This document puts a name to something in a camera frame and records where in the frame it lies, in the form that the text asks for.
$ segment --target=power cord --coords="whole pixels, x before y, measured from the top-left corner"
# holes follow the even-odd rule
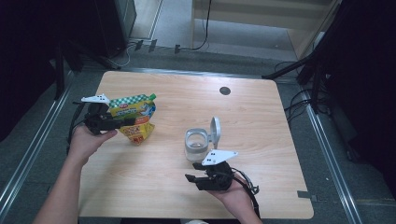
[[[293,103],[294,100],[296,99],[296,97],[297,97],[298,95],[300,95],[301,93],[305,92],[305,91],[312,91],[312,89],[306,89],[306,90],[302,90],[302,91],[297,92],[297,93],[291,98],[291,100],[290,100],[290,106],[284,108],[284,111],[285,111],[285,112],[289,111],[289,114],[287,115],[287,121],[288,121],[289,126],[291,125],[291,121],[292,121],[293,119],[295,119],[295,118],[301,116],[301,115],[305,112],[306,107],[307,107],[309,104],[312,103],[312,99],[302,100],[302,101],[299,101],[299,102],[297,102],[297,103],[295,103],[295,104]],[[319,99],[318,99],[318,105],[325,105],[326,102],[327,102],[327,99],[326,99],[325,97],[324,97],[324,98],[319,98]],[[296,113],[297,111],[299,111],[302,107],[303,107],[303,110],[300,111],[298,114],[295,114],[295,113]],[[329,114],[329,111],[328,111],[328,110],[323,111],[323,110],[321,110],[319,107],[318,107],[318,112],[319,112],[319,113],[322,113],[322,114]]]
[[[274,67],[274,72],[277,72],[276,69],[277,69],[281,64],[283,64],[283,63],[295,63],[295,62],[290,61],[290,62],[281,62],[281,63],[277,63],[277,64],[275,65],[275,67]],[[295,71],[296,71],[297,75],[300,75],[300,72],[299,72],[297,69],[298,69],[298,68],[296,68]]]
[[[69,154],[69,149],[70,149],[70,143],[72,141],[72,136],[73,136],[73,132],[76,129],[76,127],[82,123],[84,120],[78,122],[76,124],[76,120],[78,119],[79,115],[81,114],[82,109],[84,108],[85,103],[78,103],[78,102],[73,102],[73,105],[78,105],[78,107],[76,108],[76,111],[73,115],[72,121],[70,123],[70,127],[69,127],[69,135],[67,136],[67,143],[68,143],[68,147],[66,149],[66,155]]]
[[[202,45],[200,47],[198,47],[198,48],[195,48],[195,49],[181,48],[180,45],[176,45],[175,46],[175,54],[179,53],[181,50],[198,50],[198,49],[200,49],[201,47],[204,46],[204,44],[206,43],[206,40],[207,40],[207,33],[208,33],[207,27],[209,25],[209,17],[210,17],[210,8],[211,8],[211,6],[212,6],[212,0],[209,1],[209,9],[207,10],[207,17],[206,17],[205,40],[202,43]]]
[[[224,176],[230,177],[233,180],[235,180],[236,182],[238,182],[244,188],[245,192],[249,196],[249,198],[250,198],[250,200],[251,200],[251,202],[253,204],[254,212],[256,213],[257,217],[261,218],[260,217],[259,204],[257,203],[256,197],[254,197],[254,195],[259,192],[259,186],[254,187],[254,189],[252,189],[250,187],[250,185],[252,186],[252,184],[250,182],[250,179],[247,179],[247,176],[243,172],[240,172],[240,171],[237,171],[237,172],[240,173],[245,178],[245,180],[248,182],[248,185],[245,184],[244,182],[242,182],[240,179],[236,178],[234,175],[228,175],[228,174],[225,174],[225,173],[222,173],[222,172],[213,172],[213,173],[210,173],[210,174],[211,175],[224,175]]]
[[[119,64],[119,63],[116,63],[110,59],[107,59],[107,60],[118,67],[123,67],[131,62],[131,54],[129,52],[131,47],[135,47],[134,51],[137,51],[137,50],[141,49],[142,47],[148,47],[149,51],[153,51],[153,49],[152,49],[152,48],[154,48],[153,44],[150,44],[150,45],[143,44],[143,41],[144,40],[139,40],[138,42],[130,42],[130,44],[126,47],[126,54],[128,56],[128,61],[126,63]],[[171,50],[173,50],[174,48],[155,46],[155,49],[171,49]]]
[[[253,195],[256,195],[257,193],[259,193],[260,189],[259,186],[253,186],[253,183],[251,182],[250,178],[242,171],[237,170],[233,167],[231,167],[232,170],[235,170],[236,172],[238,172],[242,177],[244,177],[244,179],[247,181],[247,185],[248,188],[251,190],[251,192],[253,193]]]

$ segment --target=snack bag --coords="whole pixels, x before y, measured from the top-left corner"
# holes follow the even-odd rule
[[[155,98],[155,94],[150,96],[140,94],[110,100],[110,113],[114,119],[135,119],[133,126],[121,127],[120,132],[137,145],[147,139],[154,130],[155,126],[149,122],[149,119],[156,109],[153,102]]]

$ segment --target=wooden table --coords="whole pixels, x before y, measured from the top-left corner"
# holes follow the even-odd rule
[[[262,217],[313,216],[310,200],[297,196],[307,189],[274,81],[106,72],[97,93],[109,99],[155,93],[155,129],[139,147],[119,133],[90,157],[82,171],[81,217],[232,218],[184,176],[205,176],[187,161],[184,135],[189,128],[209,131],[214,116],[219,149],[239,152],[228,163],[260,186]]]

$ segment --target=jar lid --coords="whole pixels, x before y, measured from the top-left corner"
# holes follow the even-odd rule
[[[218,142],[221,137],[220,120],[218,117],[213,117],[210,122],[210,135],[209,141],[213,143],[214,149],[218,148]]]

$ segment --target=human hand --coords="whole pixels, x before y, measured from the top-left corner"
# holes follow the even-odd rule
[[[246,180],[241,176],[234,174],[236,178],[246,184]],[[242,224],[262,223],[254,212],[252,202],[245,189],[236,180],[233,180],[227,190],[208,190],[208,193],[219,199],[225,208],[233,214]]]
[[[117,134],[116,130],[94,135],[87,126],[78,126],[72,137],[68,159],[81,165],[108,139]]]

